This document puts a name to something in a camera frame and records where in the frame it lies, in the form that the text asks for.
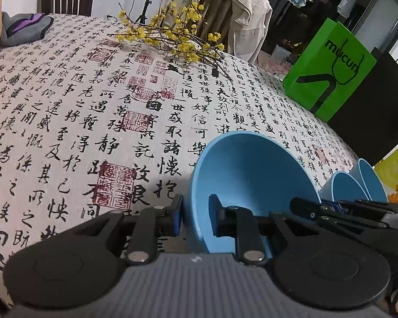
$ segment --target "screw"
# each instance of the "screw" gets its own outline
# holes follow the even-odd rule
[[[259,262],[265,258],[265,255],[258,250],[249,250],[243,254],[243,257],[245,257],[248,261],[251,262]]]
[[[144,251],[133,251],[128,254],[127,258],[132,262],[141,263],[147,261],[149,255]]]

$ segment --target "table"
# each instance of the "table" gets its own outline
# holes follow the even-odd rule
[[[318,188],[357,160],[258,67],[227,56],[231,83],[206,65],[118,43],[108,36],[122,28],[115,20],[52,17],[42,41],[0,49],[0,295],[8,303],[1,273],[12,254],[111,209],[169,205],[222,133],[274,138]],[[162,251],[184,247],[162,239]]]

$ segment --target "bowl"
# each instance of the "bowl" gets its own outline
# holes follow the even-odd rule
[[[349,174],[357,179],[357,182],[366,191],[367,196],[372,201],[388,202],[383,185],[380,182],[373,167],[364,159],[358,159]]]
[[[361,185],[349,173],[337,171],[318,192],[320,197],[329,201],[368,200]]]
[[[207,145],[196,162],[184,203],[183,222],[192,252],[233,253],[234,238],[213,235],[211,194],[218,195],[223,207],[241,206],[261,216],[290,212],[296,196],[321,203],[298,160],[276,141],[250,131],[229,132]]]

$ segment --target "tripod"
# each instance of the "tripod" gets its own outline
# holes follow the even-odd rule
[[[146,25],[146,11],[147,11],[147,7],[149,7],[149,5],[152,3],[151,0],[146,0],[145,2],[145,6],[143,8],[143,12],[141,15],[139,15],[139,17],[136,20],[136,23],[140,20],[140,24]]]

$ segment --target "gray and purple fabric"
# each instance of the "gray and purple fabric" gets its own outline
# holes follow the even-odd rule
[[[16,14],[9,17],[6,12],[3,12],[2,24],[0,46],[7,47],[43,39],[53,24],[53,18],[42,13]]]

